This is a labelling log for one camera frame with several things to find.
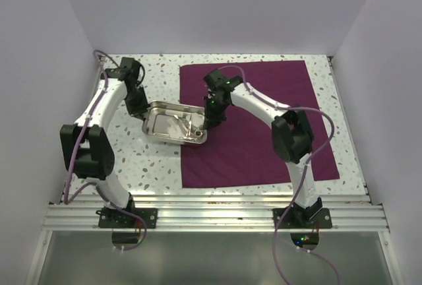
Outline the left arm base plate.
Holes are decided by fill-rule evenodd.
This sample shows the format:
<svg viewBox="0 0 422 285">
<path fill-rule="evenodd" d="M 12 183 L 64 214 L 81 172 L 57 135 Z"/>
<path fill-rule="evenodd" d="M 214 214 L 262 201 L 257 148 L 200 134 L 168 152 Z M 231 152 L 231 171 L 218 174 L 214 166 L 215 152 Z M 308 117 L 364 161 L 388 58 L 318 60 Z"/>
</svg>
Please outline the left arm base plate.
<svg viewBox="0 0 422 285">
<path fill-rule="evenodd" d="M 97 210 L 96 214 L 99 216 L 98 227 L 111 229 L 136 228 L 139 227 L 138 223 L 141 224 L 142 228 L 154 229 L 158 219 L 158 209 L 156 208 L 135 208 L 133 210 L 133 214 L 142 218 L 144 223 L 134 216 L 106 207 Z"/>
</svg>

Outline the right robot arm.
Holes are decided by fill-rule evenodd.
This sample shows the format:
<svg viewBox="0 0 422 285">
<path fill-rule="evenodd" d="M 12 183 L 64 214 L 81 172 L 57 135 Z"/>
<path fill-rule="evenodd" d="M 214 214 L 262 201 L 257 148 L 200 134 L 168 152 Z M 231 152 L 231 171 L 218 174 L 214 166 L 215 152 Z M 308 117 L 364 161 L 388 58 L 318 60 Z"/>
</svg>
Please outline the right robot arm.
<svg viewBox="0 0 422 285">
<path fill-rule="evenodd" d="M 293 185 L 291 205 L 280 215 L 280 220 L 294 220 L 301 227 L 309 227 L 322 210 L 322 200 L 316 193 L 311 152 L 314 135 L 305 111 L 290 109 L 255 90 L 245 79 L 231 79 L 216 69 L 204 77 L 208 95 L 204 98 L 204 129 L 210 130 L 226 120 L 230 105 L 241 108 L 259 118 L 271 129 L 272 147 L 286 163 Z"/>
</svg>

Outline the white gauze pad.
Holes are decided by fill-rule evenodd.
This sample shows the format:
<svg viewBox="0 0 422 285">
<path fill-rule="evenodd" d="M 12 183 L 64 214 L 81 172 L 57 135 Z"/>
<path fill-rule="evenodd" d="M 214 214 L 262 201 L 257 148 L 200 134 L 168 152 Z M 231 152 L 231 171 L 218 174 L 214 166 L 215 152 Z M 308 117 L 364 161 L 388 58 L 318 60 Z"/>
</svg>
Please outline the white gauze pad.
<svg viewBox="0 0 422 285">
<path fill-rule="evenodd" d="M 179 122 L 174 117 L 167 118 L 167 132 L 169 137 L 174 139 L 179 139 L 184 135 Z"/>
</svg>

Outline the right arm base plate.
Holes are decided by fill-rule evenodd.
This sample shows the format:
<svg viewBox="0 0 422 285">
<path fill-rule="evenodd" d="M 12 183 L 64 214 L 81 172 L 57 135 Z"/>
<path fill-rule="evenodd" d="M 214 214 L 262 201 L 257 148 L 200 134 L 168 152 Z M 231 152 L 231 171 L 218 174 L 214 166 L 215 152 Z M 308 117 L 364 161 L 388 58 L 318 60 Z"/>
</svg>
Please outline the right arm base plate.
<svg viewBox="0 0 422 285">
<path fill-rule="evenodd" d="M 321 208 L 312 218 L 306 218 L 297 210 L 291 208 L 278 225 L 279 229 L 331 229 L 332 227 L 332 219 L 328 208 Z"/>
</svg>

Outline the steel scissors ring handles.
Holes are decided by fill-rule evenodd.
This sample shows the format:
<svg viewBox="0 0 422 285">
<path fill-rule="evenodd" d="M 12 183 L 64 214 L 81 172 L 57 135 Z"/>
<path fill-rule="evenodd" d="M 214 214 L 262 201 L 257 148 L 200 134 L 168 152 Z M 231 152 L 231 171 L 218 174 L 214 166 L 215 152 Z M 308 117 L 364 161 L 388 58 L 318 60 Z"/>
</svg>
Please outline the steel scissors ring handles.
<svg viewBox="0 0 422 285">
<path fill-rule="evenodd" d="M 193 128 L 191 121 L 186 121 L 185 119 L 182 119 L 177 115 L 174 115 L 174 119 L 176 120 L 179 128 L 181 129 L 182 137 L 184 139 L 191 139 L 193 137 Z"/>
</svg>

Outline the stainless steel tray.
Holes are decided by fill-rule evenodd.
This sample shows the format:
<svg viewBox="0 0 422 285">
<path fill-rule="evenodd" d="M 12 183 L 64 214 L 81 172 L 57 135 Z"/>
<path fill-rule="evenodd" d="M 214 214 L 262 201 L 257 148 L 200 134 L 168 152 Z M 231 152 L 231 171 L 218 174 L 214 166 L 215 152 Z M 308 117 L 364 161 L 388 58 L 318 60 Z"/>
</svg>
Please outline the stainless steel tray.
<svg viewBox="0 0 422 285">
<path fill-rule="evenodd" d="M 203 136 L 198 140 L 174 139 L 169 137 L 167 132 L 167 118 L 178 117 L 191 121 L 193 125 L 199 127 L 203 131 Z M 142 132 L 155 141 L 172 144 L 203 144 L 207 140 L 207 131 L 204 129 L 204 108 L 198 106 L 190 106 L 186 104 L 177 104 L 166 101 L 153 101 L 148 109 L 148 116 L 142 124 Z"/>
</svg>

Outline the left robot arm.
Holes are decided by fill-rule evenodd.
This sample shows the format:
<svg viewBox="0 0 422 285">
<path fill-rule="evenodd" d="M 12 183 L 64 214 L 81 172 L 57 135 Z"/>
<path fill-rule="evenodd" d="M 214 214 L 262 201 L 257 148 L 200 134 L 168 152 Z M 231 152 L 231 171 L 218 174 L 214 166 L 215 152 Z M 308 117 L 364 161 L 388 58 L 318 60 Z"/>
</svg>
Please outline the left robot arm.
<svg viewBox="0 0 422 285">
<path fill-rule="evenodd" d="M 125 103 L 129 115 L 137 119 L 144 119 L 149 108 L 143 85 L 126 84 L 119 79 L 101 80 L 83 114 L 74 123 L 63 125 L 59 134 L 68 171 L 65 204 L 92 185 L 105 206 L 115 208 L 114 220 L 127 228 L 136 222 L 137 211 L 129 206 L 131 194 L 113 171 L 115 154 L 107 137 L 107 129 L 121 102 Z"/>
</svg>

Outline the purple cloth mat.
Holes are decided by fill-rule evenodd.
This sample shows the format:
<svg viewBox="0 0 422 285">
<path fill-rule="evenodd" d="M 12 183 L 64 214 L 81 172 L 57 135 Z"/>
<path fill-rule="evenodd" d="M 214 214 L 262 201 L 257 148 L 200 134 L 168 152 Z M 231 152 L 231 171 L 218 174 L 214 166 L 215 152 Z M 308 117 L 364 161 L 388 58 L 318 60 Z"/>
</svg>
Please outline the purple cloth mat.
<svg viewBox="0 0 422 285">
<path fill-rule="evenodd" d="M 203 78 L 224 64 L 184 65 L 179 70 L 180 102 L 202 107 L 207 88 Z M 304 61 L 240 63 L 246 81 L 258 91 L 288 106 L 318 108 Z M 227 120 L 211 129 L 205 143 L 181 147 L 182 188 L 222 188 L 289 183 L 285 163 L 272 148 L 270 128 L 234 106 Z M 322 116 L 307 112 L 318 148 L 327 140 Z M 330 145 L 311 161 L 315 181 L 339 179 Z"/>
</svg>

